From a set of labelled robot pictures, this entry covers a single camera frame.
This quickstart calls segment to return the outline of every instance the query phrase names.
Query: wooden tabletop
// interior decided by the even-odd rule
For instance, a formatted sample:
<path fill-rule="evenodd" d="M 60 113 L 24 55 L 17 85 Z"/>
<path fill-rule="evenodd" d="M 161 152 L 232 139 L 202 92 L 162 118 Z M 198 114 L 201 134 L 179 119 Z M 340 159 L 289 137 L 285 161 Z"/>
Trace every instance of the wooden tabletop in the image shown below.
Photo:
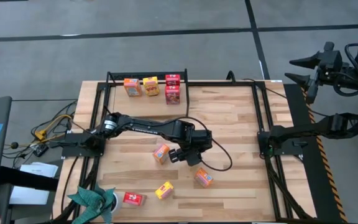
<path fill-rule="evenodd" d="M 82 84 L 74 120 L 89 127 L 97 81 Z M 283 84 L 266 81 L 266 86 L 285 94 Z M 285 98 L 268 93 L 274 124 L 292 126 L 290 109 Z M 115 222 L 251 222 L 273 221 L 267 172 L 264 161 L 259 158 L 256 132 L 258 129 L 251 88 L 237 87 L 189 87 L 189 116 L 200 119 L 212 130 L 213 138 L 230 153 L 233 167 L 227 172 L 216 172 L 202 164 L 189 167 L 186 162 L 172 164 L 170 161 L 159 165 L 152 152 L 159 144 L 170 147 L 177 145 L 159 136 L 125 132 L 106 143 L 104 156 L 100 160 L 98 183 L 104 189 L 116 188 L 121 197 L 125 191 L 147 196 L 141 207 L 123 204 L 114 217 Z M 111 91 L 109 109 L 114 110 L 116 99 Z M 264 112 L 262 94 L 259 91 L 261 110 Z M 268 127 L 265 113 L 262 114 Z M 217 168 L 229 165 L 229 160 L 215 144 L 203 153 L 206 163 Z M 68 181 L 64 207 L 74 194 L 81 173 L 82 158 L 74 166 Z M 60 205 L 65 182 L 74 158 L 65 159 L 53 205 L 53 214 L 60 214 Z M 307 213 L 315 217 L 308 181 L 303 164 L 293 156 L 282 156 L 283 169 L 288 189 Z M 194 180 L 195 172 L 202 167 L 214 179 L 207 189 Z M 165 200 L 159 200 L 154 191 L 164 182 L 170 181 L 174 192 Z M 278 190 L 281 214 L 285 216 L 282 195 Z M 101 217 L 93 220 L 103 223 Z"/>

